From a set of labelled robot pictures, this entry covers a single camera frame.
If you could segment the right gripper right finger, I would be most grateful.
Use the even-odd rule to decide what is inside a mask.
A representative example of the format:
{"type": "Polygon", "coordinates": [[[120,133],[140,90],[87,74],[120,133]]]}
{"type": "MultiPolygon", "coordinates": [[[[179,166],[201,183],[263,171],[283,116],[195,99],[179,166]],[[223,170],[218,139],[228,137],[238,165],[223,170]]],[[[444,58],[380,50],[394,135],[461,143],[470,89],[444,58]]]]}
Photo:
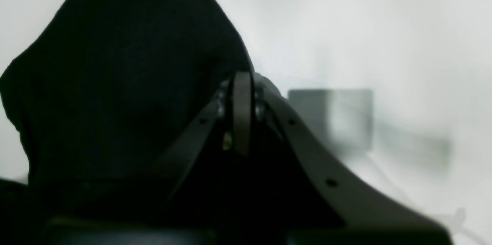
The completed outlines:
{"type": "Polygon", "coordinates": [[[288,245],[450,245],[447,230],[373,189],[336,159],[288,102],[252,75],[256,117],[271,114],[301,177],[341,226],[294,227],[288,245]]]}

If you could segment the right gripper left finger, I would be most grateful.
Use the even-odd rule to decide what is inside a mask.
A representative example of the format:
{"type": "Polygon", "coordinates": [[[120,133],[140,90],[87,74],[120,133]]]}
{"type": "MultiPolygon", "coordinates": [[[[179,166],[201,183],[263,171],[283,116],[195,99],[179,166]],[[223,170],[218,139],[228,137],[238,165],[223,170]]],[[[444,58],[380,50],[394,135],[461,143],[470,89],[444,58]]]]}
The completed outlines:
{"type": "Polygon", "coordinates": [[[230,127],[232,149],[248,156],[253,124],[253,76],[237,72],[224,80],[215,97],[153,165],[153,176],[166,184],[172,198],[191,172],[216,124],[230,127]]]}

